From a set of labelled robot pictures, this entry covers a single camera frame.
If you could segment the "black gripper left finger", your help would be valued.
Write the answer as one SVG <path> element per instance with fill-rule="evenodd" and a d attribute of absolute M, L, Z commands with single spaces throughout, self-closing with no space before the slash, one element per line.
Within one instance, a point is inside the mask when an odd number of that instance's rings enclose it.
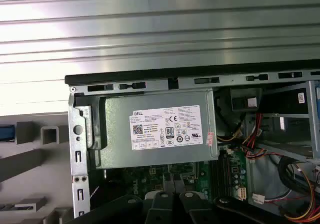
<path fill-rule="evenodd" d="M 172 223 L 174 195 L 152 191 L 145 200 L 125 195 L 82 214 L 68 223 Z"/>

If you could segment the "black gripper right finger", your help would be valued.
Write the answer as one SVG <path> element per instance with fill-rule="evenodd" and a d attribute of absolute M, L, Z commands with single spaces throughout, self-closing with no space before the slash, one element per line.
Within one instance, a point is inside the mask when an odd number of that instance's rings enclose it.
<path fill-rule="evenodd" d="M 229 196 L 217 197 L 209 203 L 197 192 L 186 191 L 179 198 L 193 223 L 291 223 L 284 217 Z"/>

